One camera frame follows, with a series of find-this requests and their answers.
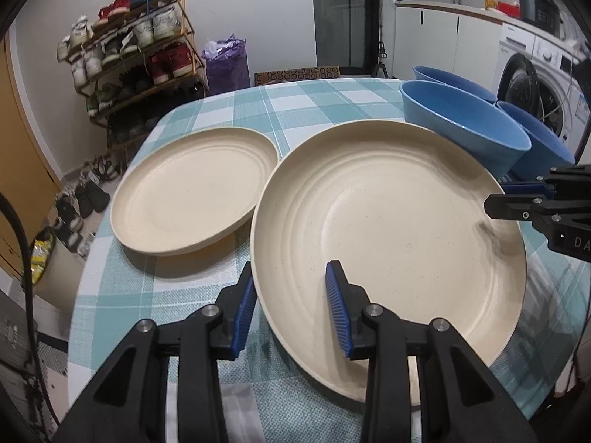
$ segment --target screw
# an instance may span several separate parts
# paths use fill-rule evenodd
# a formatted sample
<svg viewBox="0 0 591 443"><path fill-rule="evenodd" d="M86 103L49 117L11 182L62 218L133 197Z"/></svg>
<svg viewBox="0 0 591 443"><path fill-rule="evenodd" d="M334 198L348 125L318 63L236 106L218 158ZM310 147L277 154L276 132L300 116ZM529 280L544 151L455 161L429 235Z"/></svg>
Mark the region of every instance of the screw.
<svg viewBox="0 0 591 443"><path fill-rule="evenodd" d="M367 305L365 310L369 316L380 316L383 313L383 308L375 303Z"/></svg>
<svg viewBox="0 0 591 443"><path fill-rule="evenodd" d="M201 313L203 313L205 316L215 316L219 313L219 311L220 309L215 305L205 305L201 309Z"/></svg>
<svg viewBox="0 0 591 443"><path fill-rule="evenodd" d="M154 322L151 319L141 319L138 324L135 325L135 329L141 331L141 333L147 333L154 328Z"/></svg>
<svg viewBox="0 0 591 443"><path fill-rule="evenodd" d="M433 320L433 328L437 331L449 330L449 322L445 318L436 318Z"/></svg>

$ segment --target white washing machine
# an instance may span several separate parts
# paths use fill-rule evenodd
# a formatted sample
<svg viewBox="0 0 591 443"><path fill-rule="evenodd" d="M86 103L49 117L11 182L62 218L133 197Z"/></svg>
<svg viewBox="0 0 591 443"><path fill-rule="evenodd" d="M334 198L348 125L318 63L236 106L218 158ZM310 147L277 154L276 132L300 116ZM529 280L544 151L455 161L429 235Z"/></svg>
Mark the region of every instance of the white washing machine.
<svg viewBox="0 0 591 443"><path fill-rule="evenodd" d="M589 106L571 77L572 60L571 54L557 44L504 23L491 91L500 100L543 119L577 157L583 151L579 147L586 143L581 140L589 121ZM538 94L533 90L536 80Z"/></svg>

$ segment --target tablecloth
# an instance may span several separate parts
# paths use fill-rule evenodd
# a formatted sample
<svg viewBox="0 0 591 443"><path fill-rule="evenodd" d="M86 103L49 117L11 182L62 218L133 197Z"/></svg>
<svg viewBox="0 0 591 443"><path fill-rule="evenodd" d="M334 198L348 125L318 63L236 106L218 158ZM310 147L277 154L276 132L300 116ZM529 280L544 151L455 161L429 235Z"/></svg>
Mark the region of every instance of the tablecloth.
<svg viewBox="0 0 591 443"><path fill-rule="evenodd" d="M168 113L132 167L169 141L214 126L253 128L282 157L311 135L344 121L403 118L400 81L344 78L249 88L191 102ZM113 236L105 212L76 298L69 344L70 403L120 339L141 318L158 324L185 318L236 283L249 259L250 223L190 255L134 253ZM527 253L524 309L492 365L527 417L542 403L572 353L589 297L589 264L552 253L545 237L521 223ZM177 361L167 396L167 441L176 441ZM338 398L311 380L279 346L256 305L245 350L218 365L231 441L356 442L361 404ZM414 430L418 424L413 419Z"/></svg>

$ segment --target table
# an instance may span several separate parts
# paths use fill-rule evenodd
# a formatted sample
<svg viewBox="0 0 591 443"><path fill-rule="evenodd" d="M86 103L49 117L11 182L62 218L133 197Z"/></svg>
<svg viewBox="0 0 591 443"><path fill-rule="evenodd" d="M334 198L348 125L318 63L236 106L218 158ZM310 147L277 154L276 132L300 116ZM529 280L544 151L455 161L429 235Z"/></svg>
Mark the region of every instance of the table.
<svg viewBox="0 0 591 443"><path fill-rule="evenodd" d="M131 166L184 134L212 126L262 131L282 157L335 123L403 118L401 82L345 78L289 82L226 93L168 113ZM164 324L185 318L234 284L249 259L250 223L191 255L156 258L124 248L110 227L110 207L98 229L76 298L70 330L69 399L141 318ZM552 253L545 237L521 223L528 258L524 309L492 370L528 418L542 403L582 331L590 265ZM170 365L167 421L175 423L177 361ZM231 441L356 442L361 404L330 394L276 343L260 306L246 349L219 363ZM417 426L414 418L413 428ZM168 441L176 440L167 425Z"/></svg>

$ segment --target bowl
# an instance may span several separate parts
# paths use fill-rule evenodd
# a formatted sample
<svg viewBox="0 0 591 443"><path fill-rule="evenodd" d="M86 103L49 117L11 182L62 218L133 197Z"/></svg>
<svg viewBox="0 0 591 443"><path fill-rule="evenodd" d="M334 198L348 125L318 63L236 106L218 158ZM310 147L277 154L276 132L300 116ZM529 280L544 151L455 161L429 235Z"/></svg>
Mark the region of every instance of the bowl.
<svg viewBox="0 0 591 443"><path fill-rule="evenodd" d="M468 91L432 81L400 85L404 119L453 141L495 178L531 149L530 137L504 111Z"/></svg>
<svg viewBox="0 0 591 443"><path fill-rule="evenodd" d="M462 78L442 69L431 68L430 66L415 66L413 67L413 71L416 79L444 83L445 85L450 85L450 87L468 91L468 93L472 93L475 97L481 98L485 102L491 104L496 103L496 95L494 93L491 93L486 88L481 87L469 79Z"/></svg>
<svg viewBox="0 0 591 443"><path fill-rule="evenodd" d="M531 150L511 168L517 177L534 180L536 176L547 175L553 166L574 165L574 156L544 123L511 103L497 102L496 105L530 136Z"/></svg>

